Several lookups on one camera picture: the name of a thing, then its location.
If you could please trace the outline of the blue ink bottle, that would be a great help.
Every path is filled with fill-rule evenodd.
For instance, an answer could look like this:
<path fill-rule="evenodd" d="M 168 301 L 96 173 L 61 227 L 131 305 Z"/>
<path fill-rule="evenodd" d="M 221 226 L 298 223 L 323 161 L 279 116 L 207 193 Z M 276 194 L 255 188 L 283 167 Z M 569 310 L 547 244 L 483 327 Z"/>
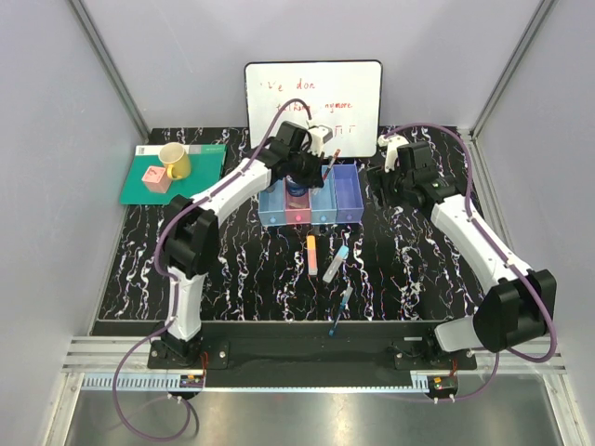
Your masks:
<path fill-rule="evenodd" d="M 287 193 L 293 197 L 304 196 L 308 192 L 308 187 L 298 184 L 293 178 L 287 176 L 285 178 L 285 188 Z"/>

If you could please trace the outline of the pink bin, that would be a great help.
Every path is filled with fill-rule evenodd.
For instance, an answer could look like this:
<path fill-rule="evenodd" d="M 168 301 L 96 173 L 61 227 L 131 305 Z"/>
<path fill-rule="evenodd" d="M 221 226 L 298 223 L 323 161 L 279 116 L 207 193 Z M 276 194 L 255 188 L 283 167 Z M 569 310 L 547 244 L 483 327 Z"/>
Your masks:
<path fill-rule="evenodd" d="M 308 207 L 303 209 L 294 209 L 289 208 L 289 202 L 299 202 L 304 203 Z M 311 223 L 311 203 L 310 203 L 310 195 L 309 190 L 308 192 L 301 197 L 293 197 L 290 196 L 285 188 L 285 180 L 284 180 L 284 204 L 285 204 L 285 218 L 286 223 L 288 225 L 303 225 L 303 224 L 310 224 Z"/>

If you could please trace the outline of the light blue bin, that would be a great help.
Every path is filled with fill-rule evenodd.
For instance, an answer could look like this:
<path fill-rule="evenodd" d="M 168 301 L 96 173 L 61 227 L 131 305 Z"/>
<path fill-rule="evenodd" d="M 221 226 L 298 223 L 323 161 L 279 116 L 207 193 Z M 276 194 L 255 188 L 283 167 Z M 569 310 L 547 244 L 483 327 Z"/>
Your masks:
<path fill-rule="evenodd" d="M 284 204 L 284 184 L 278 181 L 258 195 L 258 217 L 264 227 L 286 224 Z"/>
<path fill-rule="evenodd" d="M 337 198 L 334 173 L 330 172 L 322 188 L 310 189 L 312 225 L 330 225 L 337 222 Z"/>

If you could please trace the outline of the blue clear pen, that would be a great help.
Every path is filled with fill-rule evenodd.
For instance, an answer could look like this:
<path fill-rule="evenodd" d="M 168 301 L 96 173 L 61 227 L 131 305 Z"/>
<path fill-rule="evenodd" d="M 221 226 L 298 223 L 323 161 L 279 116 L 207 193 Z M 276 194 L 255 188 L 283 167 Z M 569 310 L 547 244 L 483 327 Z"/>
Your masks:
<path fill-rule="evenodd" d="M 350 296 L 352 294 L 352 291 L 353 291 L 353 288 L 350 285 L 348 285 L 347 288 L 346 288 L 346 290 L 342 294 L 341 301 L 340 301 L 340 304 L 339 304 L 339 307 L 338 307 L 338 310 L 337 310 L 337 314 L 336 314 L 336 316 L 335 316 L 335 318 L 333 320 L 333 324 L 332 324 L 332 326 L 331 326 L 331 328 L 329 329 L 329 332 L 328 332 L 328 335 L 330 337 L 333 337 L 335 335 L 335 332 L 337 330 L 337 325 L 338 325 L 338 323 L 339 323 L 339 321 L 341 319 L 341 316 L 342 316 L 342 314 L 343 314 L 346 306 L 349 303 L 349 300 L 350 300 Z"/>

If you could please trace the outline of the purple bin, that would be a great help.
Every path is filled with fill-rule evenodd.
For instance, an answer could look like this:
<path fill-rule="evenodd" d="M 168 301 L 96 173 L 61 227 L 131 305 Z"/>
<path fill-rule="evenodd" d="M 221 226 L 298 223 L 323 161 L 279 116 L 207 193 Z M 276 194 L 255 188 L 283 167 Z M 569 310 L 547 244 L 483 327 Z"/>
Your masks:
<path fill-rule="evenodd" d="M 335 193 L 338 224 L 359 223 L 364 212 L 358 169 L 355 164 L 335 164 Z"/>

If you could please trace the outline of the yellow mug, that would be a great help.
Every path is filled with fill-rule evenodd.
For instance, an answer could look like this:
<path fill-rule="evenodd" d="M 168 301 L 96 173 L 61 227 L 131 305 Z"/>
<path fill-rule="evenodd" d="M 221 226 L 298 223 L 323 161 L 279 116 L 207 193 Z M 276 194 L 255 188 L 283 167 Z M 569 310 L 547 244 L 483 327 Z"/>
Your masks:
<path fill-rule="evenodd" d="M 177 142 L 165 144 L 158 153 L 159 161 L 171 180 L 182 180 L 192 172 L 192 165 L 185 147 Z"/>

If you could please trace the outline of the red pen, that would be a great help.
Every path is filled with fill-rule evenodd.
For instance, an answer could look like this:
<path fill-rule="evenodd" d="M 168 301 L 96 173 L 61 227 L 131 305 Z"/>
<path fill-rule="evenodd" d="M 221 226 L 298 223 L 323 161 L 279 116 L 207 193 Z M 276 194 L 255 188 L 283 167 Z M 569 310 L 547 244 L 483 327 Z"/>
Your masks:
<path fill-rule="evenodd" d="M 324 171 L 324 174 L 323 174 L 323 182 L 325 182 L 326 179 L 328 178 L 328 176 L 330 175 L 331 169 L 334 166 L 335 162 L 337 161 L 337 158 L 338 158 L 340 152 L 341 152 L 341 149 L 336 149 L 332 158 L 330 159 L 330 162 L 329 162 L 328 166 L 326 167 L 326 170 Z"/>

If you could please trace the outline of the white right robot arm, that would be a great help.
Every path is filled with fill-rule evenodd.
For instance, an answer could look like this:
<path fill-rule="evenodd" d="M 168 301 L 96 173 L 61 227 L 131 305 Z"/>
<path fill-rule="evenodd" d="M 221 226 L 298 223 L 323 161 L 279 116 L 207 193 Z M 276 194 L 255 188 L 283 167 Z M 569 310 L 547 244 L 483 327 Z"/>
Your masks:
<path fill-rule="evenodd" d="M 427 142 L 402 136 L 378 139 L 385 163 L 367 176 L 377 202 L 408 204 L 421 212 L 456 247 L 478 279 L 484 298 L 471 317 L 443 322 L 422 345 L 422 357 L 443 368 L 456 352 L 513 350 L 542 335 L 553 337 L 557 283 L 546 269 L 536 271 L 516 256 L 487 225 L 462 184 L 441 177 Z"/>

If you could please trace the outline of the blue white highlighter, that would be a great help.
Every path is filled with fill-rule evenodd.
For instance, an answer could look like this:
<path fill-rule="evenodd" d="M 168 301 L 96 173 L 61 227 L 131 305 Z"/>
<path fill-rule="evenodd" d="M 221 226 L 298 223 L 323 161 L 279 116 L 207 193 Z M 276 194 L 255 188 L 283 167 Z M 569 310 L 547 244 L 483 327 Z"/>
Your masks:
<path fill-rule="evenodd" d="M 327 268 L 326 272 L 324 273 L 323 281 L 325 283 L 330 283 L 331 281 L 333 281 L 334 277 L 336 276 L 336 274 L 338 272 L 338 269 L 343 264 L 343 262 L 346 260 L 348 255 L 349 255 L 349 247 L 347 245 L 342 245 L 338 249 L 335 257 L 333 258 L 329 267 Z"/>

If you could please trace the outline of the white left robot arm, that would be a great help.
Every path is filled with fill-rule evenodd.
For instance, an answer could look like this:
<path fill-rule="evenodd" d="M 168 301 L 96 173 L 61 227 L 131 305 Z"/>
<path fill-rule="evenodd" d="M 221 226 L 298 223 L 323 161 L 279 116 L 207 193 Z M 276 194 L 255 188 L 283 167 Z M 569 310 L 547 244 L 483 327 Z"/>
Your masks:
<path fill-rule="evenodd" d="M 169 279 L 168 314 L 159 335 L 176 365 L 189 368 L 200 359 L 202 292 L 219 254 L 222 223 L 248 199 L 286 177 L 306 190 L 321 188 L 324 145 L 332 138 L 326 125 L 304 128 L 284 121 L 275 136 L 265 138 L 214 186 L 191 198 L 172 199 L 154 265 Z"/>

